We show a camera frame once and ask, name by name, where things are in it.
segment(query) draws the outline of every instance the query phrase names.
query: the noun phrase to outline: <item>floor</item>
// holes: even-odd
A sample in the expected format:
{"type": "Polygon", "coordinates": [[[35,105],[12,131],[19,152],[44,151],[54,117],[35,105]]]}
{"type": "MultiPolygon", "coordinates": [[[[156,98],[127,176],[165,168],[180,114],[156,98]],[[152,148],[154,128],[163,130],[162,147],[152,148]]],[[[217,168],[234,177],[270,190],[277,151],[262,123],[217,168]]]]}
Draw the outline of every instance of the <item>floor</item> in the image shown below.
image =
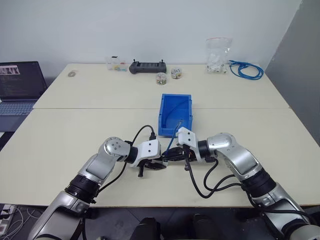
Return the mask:
{"type": "MultiPolygon", "coordinates": [[[[21,206],[23,218],[26,220],[33,207],[21,206]]],[[[211,207],[137,207],[137,208],[96,208],[98,217],[94,220],[86,220],[86,236],[88,240],[95,240],[105,236],[108,240],[129,240],[135,227],[146,217],[154,217],[161,224],[161,232],[165,239],[188,238],[188,225],[195,213],[210,216],[220,227],[225,240],[273,240],[265,227],[262,219],[251,219],[240,222],[235,218],[235,213],[245,208],[211,208],[211,207]]],[[[40,211],[33,215],[38,217],[40,211]]],[[[16,213],[12,223],[20,220],[20,214],[16,213]]],[[[32,225],[37,219],[31,217],[23,228],[11,240],[25,240],[32,225]]]]}

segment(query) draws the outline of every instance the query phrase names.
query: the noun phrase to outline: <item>laptop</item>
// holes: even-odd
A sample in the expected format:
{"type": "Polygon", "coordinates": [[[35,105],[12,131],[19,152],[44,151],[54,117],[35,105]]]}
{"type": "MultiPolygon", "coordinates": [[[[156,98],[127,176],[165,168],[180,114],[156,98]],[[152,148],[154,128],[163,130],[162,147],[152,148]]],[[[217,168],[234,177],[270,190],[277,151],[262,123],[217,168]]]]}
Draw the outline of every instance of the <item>laptop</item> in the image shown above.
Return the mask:
{"type": "Polygon", "coordinates": [[[0,132],[14,132],[46,91],[37,61],[0,63],[0,132]]]}

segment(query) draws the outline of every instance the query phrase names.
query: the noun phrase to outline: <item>small round object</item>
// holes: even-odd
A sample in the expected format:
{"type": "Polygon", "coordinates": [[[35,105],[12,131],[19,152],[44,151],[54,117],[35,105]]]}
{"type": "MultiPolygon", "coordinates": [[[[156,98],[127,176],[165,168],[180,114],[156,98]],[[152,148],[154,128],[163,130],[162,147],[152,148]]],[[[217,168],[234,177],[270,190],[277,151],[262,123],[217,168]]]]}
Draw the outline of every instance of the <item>small round object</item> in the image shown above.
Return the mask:
{"type": "Polygon", "coordinates": [[[171,69],[171,77],[173,79],[180,79],[182,77],[182,70],[180,67],[175,67],[171,69]]]}
{"type": "Polygon", "coordinates": [[[76,72],[75,72],[75,71],[71,71],[71,72],[68,73],[68,77],[69,77],[69,78],[72,78],[72,77],[74,77],[75,75],[76,75],[76,72]]]}
{"type": "Polygon", "coordinates": [[[155,82],[158,85],[165,85],[167,83],[167,74],[164,72],[158,72],[155,75],[155,82]]]}

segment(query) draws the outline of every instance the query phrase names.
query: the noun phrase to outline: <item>blue storage box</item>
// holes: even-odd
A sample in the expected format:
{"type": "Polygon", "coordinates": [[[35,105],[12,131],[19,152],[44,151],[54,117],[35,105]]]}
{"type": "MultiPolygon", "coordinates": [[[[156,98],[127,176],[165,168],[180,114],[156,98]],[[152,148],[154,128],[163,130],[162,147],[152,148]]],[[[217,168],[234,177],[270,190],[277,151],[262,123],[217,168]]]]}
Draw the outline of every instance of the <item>blue storage box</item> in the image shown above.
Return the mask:
{"type": "Polygon", "coordinates": [[[179,128],[192,130],[191,95],[162,94],[158,122],[158,135],[172,137],[179,121],[179,128]]]}

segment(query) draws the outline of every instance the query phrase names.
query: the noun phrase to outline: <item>clear plastic bag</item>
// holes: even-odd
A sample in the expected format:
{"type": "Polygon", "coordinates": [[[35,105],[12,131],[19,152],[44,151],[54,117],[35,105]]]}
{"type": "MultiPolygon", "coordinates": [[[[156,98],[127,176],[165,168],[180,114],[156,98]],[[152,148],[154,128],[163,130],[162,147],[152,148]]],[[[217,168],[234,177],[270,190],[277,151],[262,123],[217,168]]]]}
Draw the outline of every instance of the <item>clear plastic bag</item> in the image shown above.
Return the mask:
{"type": "Polygon", "coordinates": [[[109,70],[118,71],[118,72],[120,71],[126,72],[129,66],[124,59],[119,58],[117,56],[106,57],[105,62],[109,70]]]}
{"type": "Polygon", "coordinates": [[[232,38],[213,37],[205,41],[208,73],[227,73],[227,56],[230,51],[232,38]]]}

